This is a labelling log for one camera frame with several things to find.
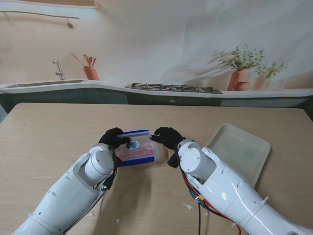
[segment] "sink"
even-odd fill
[[[38,83],[27,83],[27,84],[14,84],[6,88],[15,88],[15,87],[36,87],[36,86],[45,86],[53,84],[64,84],[64,83],[79,83],[84,80],[69,80],[69,81],[55,81],[55,82],[38,82]]]

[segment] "green plant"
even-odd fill
[[[280,64],[277,62],[273,62],[270,67],[266,67],[264,64],[259,64],[256,72],[261,77],[271,78],[276,76],[276,74],[281,72],[283,69],[288,68],[288,62],[289,61],[282,61]]]
[[[220,61],[234,69],[249,69],[262,64],[262,60],[264,58],[263,53],[263,49],[258,50],[255,48],[254,51],[251,51],[249,50],[249,46],[245,44],[245,47],[242,49],[236,47],[236,49],[232,52],[224,53],[224,51],[222,51],[220,53]]]

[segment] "gas stove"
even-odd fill
[[[194,87],[188,85],[163,85],[163,84],[143,84],[133,83],[127,85],[126,88],[145,90],[145,91],[168,91],[168,92],[193,92],[193,93],[211,93],[222,94],[219,90],[213,89],[213,87]]]

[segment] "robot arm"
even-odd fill
[[[35,211],[13,235],[65,235],[110,189],[118,158],[114,149],[130,141],[114,128],[82,155],[47,191]]]
[[[184,138],[174,129],[161,127],[151,139],[174,149],[168,164],[180,167],[191,195],[205,208],[231,220],[250,235],[312,235],[295,225],[263,200],[242,176],[209,148]]]

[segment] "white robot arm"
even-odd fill
[[[178,145],[180,167],[187,184],[211,208],[250,235],[313,235],[281,216],[231,167],[209,148],[191,140]]]
[[[82,155],[13,235],[64,235],[110,189],[116,174],[114,157],[102,143]]]

